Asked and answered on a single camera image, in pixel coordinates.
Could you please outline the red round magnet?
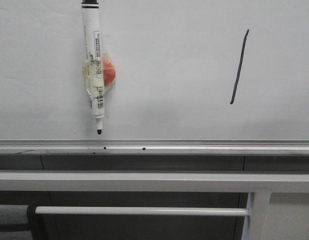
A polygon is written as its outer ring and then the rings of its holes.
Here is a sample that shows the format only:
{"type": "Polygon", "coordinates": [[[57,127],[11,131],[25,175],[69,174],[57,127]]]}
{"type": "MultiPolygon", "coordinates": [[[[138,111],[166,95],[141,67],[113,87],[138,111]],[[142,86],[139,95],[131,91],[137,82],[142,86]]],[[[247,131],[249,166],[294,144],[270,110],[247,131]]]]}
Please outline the red round magnet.
{"type": "Polygon", "coordinates": [[[110,87],[116,78],[116,69],[111,61],[104,60],[103,61],[103,80],[104,86],[110,87]]]}

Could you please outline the white whiteboard marker pen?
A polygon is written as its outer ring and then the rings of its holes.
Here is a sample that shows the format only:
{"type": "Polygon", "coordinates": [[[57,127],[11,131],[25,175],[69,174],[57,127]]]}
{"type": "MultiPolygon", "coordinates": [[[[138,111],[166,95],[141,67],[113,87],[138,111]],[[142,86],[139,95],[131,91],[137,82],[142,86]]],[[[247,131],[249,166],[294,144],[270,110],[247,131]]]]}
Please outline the white whiteboard marker pen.
{"type": "Polygon", "coordinates": [[[103,117],[105,115],[105,85],[98,1],[83,0],[81,2],[81,11],[86,52],[83,75],[90,98],[91,114],[95,119],[96,131],[98,135],[101,135],[103,132],[103,117]]]}

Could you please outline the white whiteboard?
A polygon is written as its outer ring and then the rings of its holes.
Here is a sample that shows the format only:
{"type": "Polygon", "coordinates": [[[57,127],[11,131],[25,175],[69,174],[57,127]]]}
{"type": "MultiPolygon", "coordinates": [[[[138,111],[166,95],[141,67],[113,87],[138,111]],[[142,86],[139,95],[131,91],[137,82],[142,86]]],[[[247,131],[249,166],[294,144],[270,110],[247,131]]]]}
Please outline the white whiteboard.
{"type": "Polygon", "coordinates": [[[78,0],[0,0],[0,154],[309,156],[309,0],[101,0],[102,134],[78,0]]]}

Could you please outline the white horizontal rod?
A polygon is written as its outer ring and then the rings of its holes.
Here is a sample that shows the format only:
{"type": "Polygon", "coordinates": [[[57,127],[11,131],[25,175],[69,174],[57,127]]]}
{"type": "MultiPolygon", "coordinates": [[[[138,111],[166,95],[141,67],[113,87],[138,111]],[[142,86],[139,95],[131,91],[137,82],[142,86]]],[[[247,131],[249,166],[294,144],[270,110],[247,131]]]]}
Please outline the white horizontal rod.
{"type": "Polygon", "coordinates": [[[83,207],[38,206],[36,214],[56,215],[171,215],[171,216],[233,216],[248,217],[246,208],[195,208],[195,207],[83,207]]]}

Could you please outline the white stand crossbar frame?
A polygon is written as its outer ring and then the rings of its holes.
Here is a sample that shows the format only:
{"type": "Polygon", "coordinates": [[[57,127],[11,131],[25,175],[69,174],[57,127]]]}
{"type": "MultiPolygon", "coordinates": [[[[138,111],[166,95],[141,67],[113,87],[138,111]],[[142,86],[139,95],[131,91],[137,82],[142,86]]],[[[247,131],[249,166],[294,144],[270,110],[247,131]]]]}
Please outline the white stand crossbar frame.
{"type": "Polygon", "coordinates": [[[262,238],[273,193],[309,193],[309,174],[2,171],[0,191],[248,193],[244,240],[262,238]]]}

